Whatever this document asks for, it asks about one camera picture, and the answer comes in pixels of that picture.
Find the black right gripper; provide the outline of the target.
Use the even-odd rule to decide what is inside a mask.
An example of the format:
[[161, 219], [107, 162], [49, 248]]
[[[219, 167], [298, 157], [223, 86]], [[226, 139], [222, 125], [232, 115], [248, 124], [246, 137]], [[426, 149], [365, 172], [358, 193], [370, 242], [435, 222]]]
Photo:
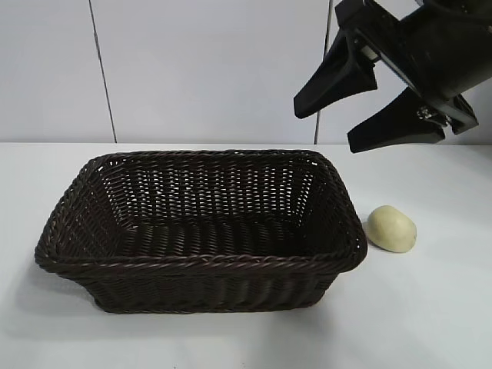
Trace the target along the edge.
[[376, 1], [342, 1], [336, 16], [332, 46], [294, 96], [296, 117], [377, 89], [374, 63], [382, 61], [407, 87], [347, 133], [351, 152], [435, 144], [446, 126], [456, 135], [477, 127], [463, 93], [491, 77], [489, 1], [422, 1], [402, 19]]

